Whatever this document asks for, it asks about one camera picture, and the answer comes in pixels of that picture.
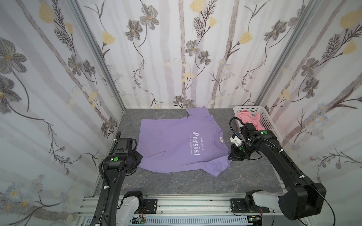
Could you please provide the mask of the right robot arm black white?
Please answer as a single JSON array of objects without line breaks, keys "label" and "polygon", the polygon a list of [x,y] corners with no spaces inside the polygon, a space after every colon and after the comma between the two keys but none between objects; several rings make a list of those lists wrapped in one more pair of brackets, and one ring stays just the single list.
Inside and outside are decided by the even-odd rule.
[{"label": "right robot arm black white", "polygon": [[252,123],[244,123],[240,118],[238,132],[231,137],[230,161],[252,160],[251,155],[265,156],[282,179],[287,192],[276,195],[263,190],[246,193],[245,209],[268,208],[280,211],[287,219],[297,220],[318,215],[326,202],[326,188],[322,183],[313,182],[284,151],[277,137],[270,130],[257,130]]}]

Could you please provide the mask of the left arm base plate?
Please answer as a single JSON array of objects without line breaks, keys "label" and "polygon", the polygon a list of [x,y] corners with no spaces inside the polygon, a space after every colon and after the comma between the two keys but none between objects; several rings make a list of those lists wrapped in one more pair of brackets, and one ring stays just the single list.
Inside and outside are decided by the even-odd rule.
[{"label": "left arm base plate", "polygon": [[136,210],[135,214],[156,214],[158,207],[158,199],[144,199]]}]

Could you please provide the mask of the purple t-shirt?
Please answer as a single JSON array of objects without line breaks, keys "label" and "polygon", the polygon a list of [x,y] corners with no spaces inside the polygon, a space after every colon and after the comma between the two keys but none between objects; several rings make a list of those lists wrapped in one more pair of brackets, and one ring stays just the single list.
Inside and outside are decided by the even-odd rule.
[{"label": "purple t-shirt", "polygon": [[181,119],[143,119],[137,151],[140,168],[158,173],[204,170],[218,177],[228,169],[223,130],[206,107],[187,109]]}]

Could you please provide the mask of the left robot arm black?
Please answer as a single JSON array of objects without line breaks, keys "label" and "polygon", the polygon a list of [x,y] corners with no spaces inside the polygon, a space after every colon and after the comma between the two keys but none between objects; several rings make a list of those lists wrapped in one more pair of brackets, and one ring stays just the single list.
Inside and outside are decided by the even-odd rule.
[{"label": "left robot arm black", "polygon": [[142,203],[140,191],[131,192],[118,203],[125,178],[137,171],[143,158],[137,152],[137,140],[120,134],[98,166],[103,183],[91,226],[127,226]]}]

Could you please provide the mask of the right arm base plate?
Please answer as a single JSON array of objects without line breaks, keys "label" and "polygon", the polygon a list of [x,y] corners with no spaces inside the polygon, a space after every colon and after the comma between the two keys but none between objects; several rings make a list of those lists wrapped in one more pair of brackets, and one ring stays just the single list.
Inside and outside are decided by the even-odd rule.
[{"label": "right arm base plate", "polygon": [[234,214],[262,214],[270,213],[270,210],[266,207],[258,207],[255,205],[247,206],[245,199],[230,199],[231,211]]}]

